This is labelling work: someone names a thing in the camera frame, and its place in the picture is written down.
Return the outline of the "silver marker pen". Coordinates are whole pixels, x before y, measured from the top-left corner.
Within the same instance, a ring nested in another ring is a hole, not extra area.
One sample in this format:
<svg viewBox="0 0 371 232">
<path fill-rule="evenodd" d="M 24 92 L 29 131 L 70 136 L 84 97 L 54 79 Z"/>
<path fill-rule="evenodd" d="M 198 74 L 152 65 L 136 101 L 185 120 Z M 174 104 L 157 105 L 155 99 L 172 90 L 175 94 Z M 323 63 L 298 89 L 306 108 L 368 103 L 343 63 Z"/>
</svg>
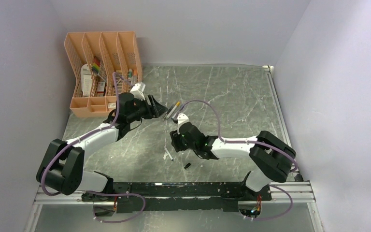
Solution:
<svg viewBox="0 0 371 232">
<path fill-rule="evenodd" d="M 171 108 L 171 110 L 169 111 L 169 113 L 168 113 L 168 115 L 167 115 L 167 119 L 171 118 L 171 116 L 172 116 L 172 114 L 174 113 L 174 111 L 176 110 L 177 106 L 178 106 L 178 105 L 176 104 L 175 106 L 173 106 L 173 107 Z"/>
</svg>

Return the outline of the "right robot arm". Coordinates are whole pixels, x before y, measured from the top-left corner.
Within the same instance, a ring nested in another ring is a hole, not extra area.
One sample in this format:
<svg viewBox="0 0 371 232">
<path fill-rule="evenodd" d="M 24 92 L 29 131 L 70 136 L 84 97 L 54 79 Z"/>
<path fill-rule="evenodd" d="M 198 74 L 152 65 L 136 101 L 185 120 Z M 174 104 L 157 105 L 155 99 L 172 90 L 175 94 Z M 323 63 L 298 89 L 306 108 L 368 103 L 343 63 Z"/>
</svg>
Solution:
<svg viewBox="0 0 371 232">
<path fill-rule="evenodd" d="M 246 175 L 241 188 L 247 200 L 253 200 L 271 182 L 284 183 L 297 155 L 292 147 L 266 130 L 249 138 L 220 138 L 204 135 L 186 122 L 171 131 L 170 137 L 176 152 L 189 149 L 200 159 L 250 158 L 255 168 Z"/>
</svg>

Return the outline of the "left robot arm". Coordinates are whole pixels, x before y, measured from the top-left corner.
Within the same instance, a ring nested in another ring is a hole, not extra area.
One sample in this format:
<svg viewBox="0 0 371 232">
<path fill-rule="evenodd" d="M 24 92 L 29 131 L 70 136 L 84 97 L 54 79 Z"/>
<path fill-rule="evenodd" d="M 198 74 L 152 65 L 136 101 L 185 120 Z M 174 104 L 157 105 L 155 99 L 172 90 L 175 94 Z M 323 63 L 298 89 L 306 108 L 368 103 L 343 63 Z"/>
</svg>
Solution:
<svg viewBox="0 0 371 232">
<path fill-rule="evenodd" d="M 140 100 L 132 93 L 122 93 L 106 120 L 95 129 L 74 139 L 50 142 L 38 168 L 36 179 L 45 194 L 70 195 L 75 191 L 91 191 L 102 201 L 114 196 L 114 181 L 106 174 L 84 170 L 86 159 L 99 149 L 119 141 L 131 131 L 131 123 L 158 118 L 167 112 L 152 95 Z"/>
</svg>

